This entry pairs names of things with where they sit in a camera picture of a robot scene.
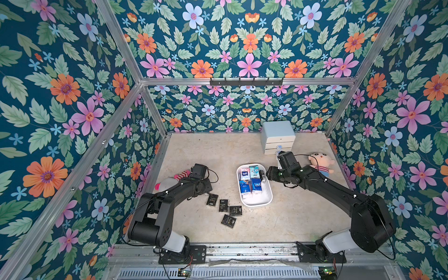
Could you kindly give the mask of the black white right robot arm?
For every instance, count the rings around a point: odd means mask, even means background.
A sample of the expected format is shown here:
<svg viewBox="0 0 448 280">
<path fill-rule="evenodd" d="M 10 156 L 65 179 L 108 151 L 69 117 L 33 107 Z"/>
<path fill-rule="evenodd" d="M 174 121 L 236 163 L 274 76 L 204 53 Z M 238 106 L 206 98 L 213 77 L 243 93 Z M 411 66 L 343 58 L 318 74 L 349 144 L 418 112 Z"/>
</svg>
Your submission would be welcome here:
<svg viewBox="0 0 448 280">
<path fill-rule="evenodd" d="M 380 196 L 351 190 L 329 178 L 333 160 L 326 154 L 308 156 L 309 165 L 301 166 L 296 156 L 288 152 L 277 155 L 278 165 L 269 167 L 267 179 L 284 187 L 300 187 L 333 203 L 351 218 L 351 226 L 339 232 L 329 232 L 315 242 L 316 257 L 324 260 L 334 254 L 359 248 L 374 253 L 390 241 L 396 226 Z"/>
</svg>

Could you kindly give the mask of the teal cartoon tissue pack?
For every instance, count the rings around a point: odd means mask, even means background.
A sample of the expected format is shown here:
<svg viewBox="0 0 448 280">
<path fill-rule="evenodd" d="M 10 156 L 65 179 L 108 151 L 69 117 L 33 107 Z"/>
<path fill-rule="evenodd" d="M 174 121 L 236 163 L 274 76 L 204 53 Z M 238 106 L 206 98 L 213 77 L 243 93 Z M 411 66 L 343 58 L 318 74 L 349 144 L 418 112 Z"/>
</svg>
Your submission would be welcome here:
<svg viewBox="0 0 448 280">
<path fill-rule="evenodd" d="M 249 167 L 250 178 L 251 179 L 259 179 L 260 178 L 260 169 L 258 165 L 252 165 Z"/>
</svg>

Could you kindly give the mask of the blue floral tissue pack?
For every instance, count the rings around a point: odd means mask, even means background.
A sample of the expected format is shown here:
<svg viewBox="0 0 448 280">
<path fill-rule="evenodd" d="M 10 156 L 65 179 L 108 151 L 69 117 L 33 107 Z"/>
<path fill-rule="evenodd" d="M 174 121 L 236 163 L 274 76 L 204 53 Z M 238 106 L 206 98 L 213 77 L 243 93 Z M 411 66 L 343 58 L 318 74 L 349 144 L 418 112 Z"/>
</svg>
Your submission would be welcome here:
<svg viewBox="0 0 448 280">
<path fill-rule="evenodd" d="M 252 192 L 249 180 L 241 180 L 239 182 L 239 187 L 240 187 L 240 193 L 242 196 L 245 196 Z"/>
</svg>

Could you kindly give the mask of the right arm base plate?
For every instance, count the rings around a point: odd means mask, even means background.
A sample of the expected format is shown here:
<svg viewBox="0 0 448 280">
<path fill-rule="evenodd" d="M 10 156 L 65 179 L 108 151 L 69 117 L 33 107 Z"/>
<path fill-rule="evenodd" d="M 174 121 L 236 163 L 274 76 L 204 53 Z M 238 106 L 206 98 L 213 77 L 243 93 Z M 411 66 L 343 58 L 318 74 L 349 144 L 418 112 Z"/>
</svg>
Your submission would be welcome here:
<svg viewBox="0 0 448 280">
<path fill-rule="evenodd" d="M 330 253 L 321 243 L 305 244 L 296 242 L 297 255 L 301 263 L 345 264 L 345 253 Z"/>
</svg>

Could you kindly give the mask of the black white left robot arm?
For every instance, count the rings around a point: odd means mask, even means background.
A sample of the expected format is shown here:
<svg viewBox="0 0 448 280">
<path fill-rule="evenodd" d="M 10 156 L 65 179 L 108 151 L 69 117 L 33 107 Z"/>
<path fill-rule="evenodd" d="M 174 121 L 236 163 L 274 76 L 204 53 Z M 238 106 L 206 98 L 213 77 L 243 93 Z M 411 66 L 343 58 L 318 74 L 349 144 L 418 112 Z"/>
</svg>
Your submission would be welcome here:
<svg viewBox="0 0 448 280">
<path fill-rule="evenodd" d="M 195 164 L 187 177 L 156 194 L 144 194 L 129 223 L 127 237 L 131 241 L 155 246 L 177 254 L 189 252 L 189 239 L 173 230 L 175 208 L 189 198 L 212 191 L 210 170 Z"/>
</svg>

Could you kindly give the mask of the pink Tempo tissue pack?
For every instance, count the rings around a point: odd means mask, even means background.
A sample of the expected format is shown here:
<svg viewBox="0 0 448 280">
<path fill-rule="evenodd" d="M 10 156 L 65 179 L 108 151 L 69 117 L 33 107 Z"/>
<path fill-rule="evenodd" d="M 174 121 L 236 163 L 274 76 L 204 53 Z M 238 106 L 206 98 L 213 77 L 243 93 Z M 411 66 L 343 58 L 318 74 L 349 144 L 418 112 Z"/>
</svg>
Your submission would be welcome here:
<svg viewBox="0 0 448 280">
<path fill-rule="evenodd" d="M 240 169 L 240 180 L 248 181 L 250 180 L 250 168 Z"/>
</svg>

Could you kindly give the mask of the white plastic storage box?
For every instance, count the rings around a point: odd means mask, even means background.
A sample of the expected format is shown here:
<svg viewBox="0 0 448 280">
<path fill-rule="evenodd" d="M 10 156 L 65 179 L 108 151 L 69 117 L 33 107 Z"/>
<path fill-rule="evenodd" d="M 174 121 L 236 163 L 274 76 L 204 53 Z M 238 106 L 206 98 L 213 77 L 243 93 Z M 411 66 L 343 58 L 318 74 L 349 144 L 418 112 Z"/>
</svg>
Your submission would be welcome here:
<svg viewBox="0 0 448 280">
<path fill-rule="evenodd" d="M 273 200 L 266 168 L 259 163 L 249 163 L 237 168 L 236 177 L 240 199 L 249 208 L 264 207 Z"/>
</svg>

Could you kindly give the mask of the dark blue Tempo tissue pack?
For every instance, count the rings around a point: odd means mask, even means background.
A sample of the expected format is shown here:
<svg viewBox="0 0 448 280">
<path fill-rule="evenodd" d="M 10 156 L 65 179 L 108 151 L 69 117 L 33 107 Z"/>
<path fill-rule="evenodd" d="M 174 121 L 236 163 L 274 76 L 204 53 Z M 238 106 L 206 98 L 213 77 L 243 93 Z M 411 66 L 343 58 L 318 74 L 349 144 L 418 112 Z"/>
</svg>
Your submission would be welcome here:
<svg viewBox="0 0 448 280">
<path fill-rule="evenodd" d="M 251 189 L 252 193 L 261 193 L 263 191 L 260 178 L 251 179 Z"/>
</svg>

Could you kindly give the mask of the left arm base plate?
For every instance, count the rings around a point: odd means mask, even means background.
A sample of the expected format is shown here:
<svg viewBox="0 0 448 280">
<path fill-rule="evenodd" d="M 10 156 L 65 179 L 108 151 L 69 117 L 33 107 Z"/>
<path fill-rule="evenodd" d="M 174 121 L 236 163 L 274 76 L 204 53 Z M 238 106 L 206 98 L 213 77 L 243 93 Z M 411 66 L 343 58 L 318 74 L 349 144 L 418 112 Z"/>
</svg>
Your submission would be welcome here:
<svg viewBox="0 0 448 280">
<path fill-rule="evenodd" d="M 159 264 L 204 264 L 207 247 L 204 245 L 187 245 L 182 252 L 176 253 L 163 249 L 159 255 Z"/>
</svg>

